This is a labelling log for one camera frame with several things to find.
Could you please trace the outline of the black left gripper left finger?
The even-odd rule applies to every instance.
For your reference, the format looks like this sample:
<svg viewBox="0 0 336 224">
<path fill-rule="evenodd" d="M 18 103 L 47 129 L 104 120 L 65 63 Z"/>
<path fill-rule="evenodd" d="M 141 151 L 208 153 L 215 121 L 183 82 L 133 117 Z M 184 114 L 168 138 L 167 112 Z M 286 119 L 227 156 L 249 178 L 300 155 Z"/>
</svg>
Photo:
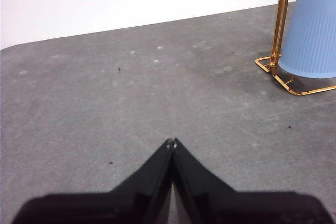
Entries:
<svg viewBox="0 0 336 224">
<path fill-rule="evenodd" d="M 166 140 L 133 174 L 103 193 L 51 194 L 27 201 L 13 223 L 156 223 L 170 201 L 174 142 Z"/>
</svg>

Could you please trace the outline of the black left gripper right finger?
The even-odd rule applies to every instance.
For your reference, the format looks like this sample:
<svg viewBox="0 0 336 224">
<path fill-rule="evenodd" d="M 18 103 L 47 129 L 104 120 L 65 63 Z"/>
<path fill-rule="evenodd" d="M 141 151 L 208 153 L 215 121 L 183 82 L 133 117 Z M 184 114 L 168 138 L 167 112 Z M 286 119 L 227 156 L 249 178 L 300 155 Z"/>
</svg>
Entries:
<svg viewBox="0 0 336 224">
<path fill-rule="evenodd" d="M 322 202 L 294 191 L 237 191 L 173 140 L 175 187 L 192 223 L 333 223 Z"/>
</svg>

